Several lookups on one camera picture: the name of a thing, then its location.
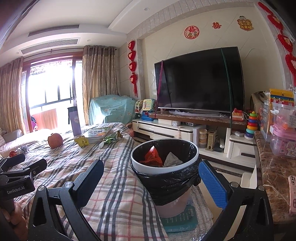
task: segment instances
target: pink phone case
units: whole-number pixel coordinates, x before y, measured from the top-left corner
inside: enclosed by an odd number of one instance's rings
[[[290,208],[289,208],[289,215],[295,216],[296,215],[296,177],[289,176],[289,189],[290,189]]]

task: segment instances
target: metal bolt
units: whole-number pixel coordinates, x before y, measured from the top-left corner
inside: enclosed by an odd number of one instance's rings
[[[38,187],[38,191],[42,191],[45,187],[43,185]]]
[[[67,187],[67,188],[72,187],[72,182],[66,182],[66,183],[65,183],[65,187]]]
[[[237,182],[231,182],[230,185],[233,187],[233,188],[238,188],[239,187],[239,184]]]
[[[260,191],[264,191],[264,190],[265,190],[265,188],[264,188],[263,186],[261,186],[261,185],[258,187],[258,189],[259,189]]]

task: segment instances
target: television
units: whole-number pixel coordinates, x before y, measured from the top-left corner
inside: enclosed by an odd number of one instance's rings
[[[232,109],[244,109],[244,81],[237,47],[203,50],[164,60],[159,86],[160,70],[161,62],[155,63],[159,108],[231,113],[232,99]]]

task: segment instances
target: purple water bottle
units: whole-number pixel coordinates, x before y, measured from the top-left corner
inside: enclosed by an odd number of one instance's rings
[[[73,135],[74,136],[81,135],[81,128],[79,123],[77,106],[72,106],[68,108],[68,124],[70,124],[70,120],[71,120]]]

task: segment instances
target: air vent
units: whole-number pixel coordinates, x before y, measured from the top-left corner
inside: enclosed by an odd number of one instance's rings
[[[22,52],[22,54],[26,54],[26,53],[33,52],[33,51],[36,51],[39,49],[45,49],[45,48],[61,46],[61,45],[75,45],[77,43],[78,43],[78,39],[55,40],[55,41],[44,42],[41,44],[30,46],[28,48],[22,49],[21,52]]]
[[[74,29],[74,28],[79,28],[79,24],[55,26],[55,27],[43,28],[43,29],[35,30],[35,31],[30,32],[29,35],[28,35],[28,37],[33,36],[33,35],[36,35],[36,34],[46,33],[46,32],[49,32],[49,31],[63,30],[63,29]]]

